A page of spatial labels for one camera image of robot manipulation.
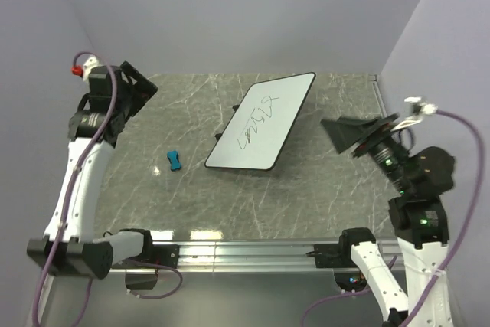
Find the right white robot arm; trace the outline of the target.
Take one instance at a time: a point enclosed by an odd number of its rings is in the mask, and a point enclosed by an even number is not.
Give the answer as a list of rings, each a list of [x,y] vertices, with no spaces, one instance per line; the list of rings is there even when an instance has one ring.
[[[338,257],[355,265],[380,307],[385,326],[452,326],[443,261],[449,253],[449,226],[440,200],[454,186],[455,159],[439,147],[416,155],[394,136],[421,122],[396,114],[374,119],[323,119],[337,153],[369,155],[398,192],[388,202],[390,222],[403,258],[407,288],[401,289],[367,228],[344,230]]]

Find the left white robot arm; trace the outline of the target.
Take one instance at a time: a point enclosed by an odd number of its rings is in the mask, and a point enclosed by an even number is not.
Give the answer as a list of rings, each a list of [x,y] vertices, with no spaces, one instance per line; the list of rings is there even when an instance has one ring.
[[[147,267],[155,258],[149,231],[123,229],[107,238],[94,233],[102,180],[119,134],[158,88],[129,62],[107,68],[94,56],[74,73],[89,86],[68,124],[68,161],[54,214],[27,255],[53,276],[104,279],[127,258]]]

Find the white whiteboard black frame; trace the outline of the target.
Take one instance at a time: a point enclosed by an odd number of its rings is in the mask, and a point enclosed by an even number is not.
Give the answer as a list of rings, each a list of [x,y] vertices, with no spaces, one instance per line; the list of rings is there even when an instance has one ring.
[[[257,82],[245,93],[204,166],[269,171],[311,90],[313,72]]]

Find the blue whiteboard eraser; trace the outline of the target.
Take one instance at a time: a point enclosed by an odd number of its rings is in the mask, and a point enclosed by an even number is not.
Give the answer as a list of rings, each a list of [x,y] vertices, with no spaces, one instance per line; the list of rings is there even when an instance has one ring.
[[[167,159],[169,161],[170,170],[172,172],[176,172],[178,170],[181,170],[182,165],[180,163],[179,154],[176,150],[172,150],[172,151],[168,152],[167,153]]]

